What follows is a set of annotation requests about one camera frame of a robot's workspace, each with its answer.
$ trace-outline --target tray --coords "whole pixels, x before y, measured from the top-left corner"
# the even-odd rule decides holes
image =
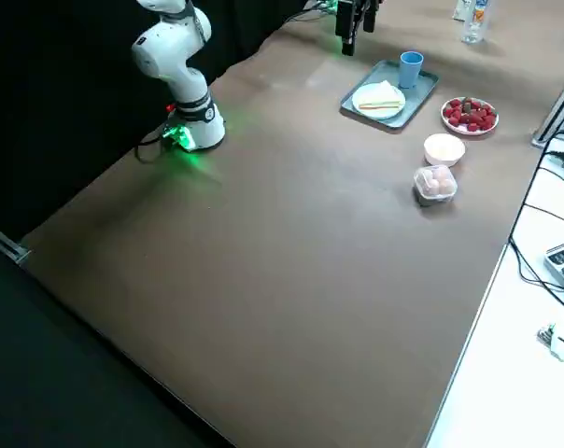
[[[421,70],[419,73],[419,78],[416,82],[416,86],[412,89],[402,89],[401,92],[404,93],[406,98],[406,104],[402,112],[389,119],[370,119],[364,116],[358,110],[353,107],[352,96],[357,89],[364,84],[371,84],[372,82],[382,82],[386,79],[393,86],[398,86],[398,72],[399,64],[394,61],[380,61],[375,65],[369,74],[361,80],[340,102],[340,108],[348,111],[352,114],[358,115],[369,121],[380,123],[384,126],[388,126],[391,129],[400,129],[408,123],[409,119],[413,117],[416,111],[425,102],[430,93],[435,88],[438,83],[438,77],[430,72]]]

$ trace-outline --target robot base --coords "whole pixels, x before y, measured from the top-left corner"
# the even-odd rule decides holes
[[[179,109],[174,110],[166,121],[162,138],[169,139],[191,152],[214,147],[222,141],[226,130],[224,119],[218,107],[207,109],[203,120],[188,119],[188,115]]]

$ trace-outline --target blue cup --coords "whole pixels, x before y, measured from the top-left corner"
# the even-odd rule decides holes
[[[423,55],[416,51],[406,51],[401,55],[401,69],[398,85],[403,89],[412,89],[423,65]]]

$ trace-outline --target small white bowl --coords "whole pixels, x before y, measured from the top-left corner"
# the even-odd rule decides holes
[[[449,133],[430,135],[423,144],[425,160],[430,165],[452,166],[465,155],[465,144]]]

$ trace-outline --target white desk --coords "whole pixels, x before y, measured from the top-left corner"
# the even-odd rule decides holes
[[[564,142],[554,141],[548,150],[564,150]],[[548,156],[542,166],[564,177],[561,161]],[[527,203],[564,217],[564,183],[540,171]],[[525,207],[514,238],[537,274],[557,283],[543,265],[543,254],[564,243],[564,222]],[[564,325],[564,307],[543,288],[520,279],[515,252],[507,245],[427,448],[564,448],[564,363],[536,339],[537,331],[551,323]]]

